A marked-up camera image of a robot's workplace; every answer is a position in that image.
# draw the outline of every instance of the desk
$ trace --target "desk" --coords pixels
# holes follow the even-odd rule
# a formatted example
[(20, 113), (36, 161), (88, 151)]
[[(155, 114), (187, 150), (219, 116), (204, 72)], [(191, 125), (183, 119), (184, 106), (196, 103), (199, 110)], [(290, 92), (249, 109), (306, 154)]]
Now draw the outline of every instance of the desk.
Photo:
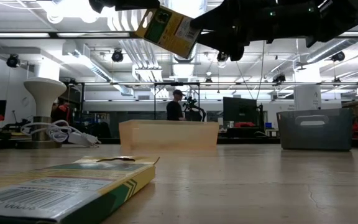
[[(113, 223), (357, 223), (358, 150), (282, 151), (280, 145), (217, 151), (132, 151), (160, 156), (157, 176), (107, 218)], [(0, 175), (118, 156), (117, 145), (0, 150)]]

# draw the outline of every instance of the white cable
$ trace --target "white cable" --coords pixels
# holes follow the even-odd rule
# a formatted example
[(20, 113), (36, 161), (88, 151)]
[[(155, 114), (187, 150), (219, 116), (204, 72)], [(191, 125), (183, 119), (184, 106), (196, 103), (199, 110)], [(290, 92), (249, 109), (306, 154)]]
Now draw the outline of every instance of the white cable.
[(7, 6), (7, 7), (11, 7), (11, 8), (14, 8), (14, 9), (43, 9), (42, 7), (38, 7), (38, 8), (31, 8), (31, 7), (16, 7), (16, 6), (11, 6), (9, 4), (5, 4), (5, 3), (2, 3), (0, 2), (0, 5), (3, 5), (3, 6)]
[[(24, 131), (25, 128), (28, 128), (28, 127), (31, 127), (34, 125), (44, 125), (47, 127), (34, 130), (30, 133), (27, 133)], [(97, 147), (96, 143), (100, 143), (100, 141), (98, 141), (97, 137), (82, 133), (81, 131), (71, 127), (65, 120), (56, 121), (52, 124), (43, 123), (43, 122), (35, 122), (35, 123), (25, 124), (21, 127), (20, 131), (22, 134), (24, 134), (26, 136), (32, 136), (35, 133), (45, 131), (51, 140), (53, 140), (55, 142), (59, 142), (59, 143), (62, 143), (64, 141), (66, 141), (67, 139), (70, 141), (70, 138), (75, 139), (74, 141), (71, 141), (71, 143), (81, 144), (84, 146), (96, 146)]]

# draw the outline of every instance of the wooden box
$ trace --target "wooden box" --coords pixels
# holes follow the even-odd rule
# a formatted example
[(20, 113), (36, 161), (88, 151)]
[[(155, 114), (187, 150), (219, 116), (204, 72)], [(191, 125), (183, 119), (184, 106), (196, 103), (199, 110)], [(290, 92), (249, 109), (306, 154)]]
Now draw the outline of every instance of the wooden box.
[(216, 149), (216, 122), (130, 120), (119, 124), (122, 149)]

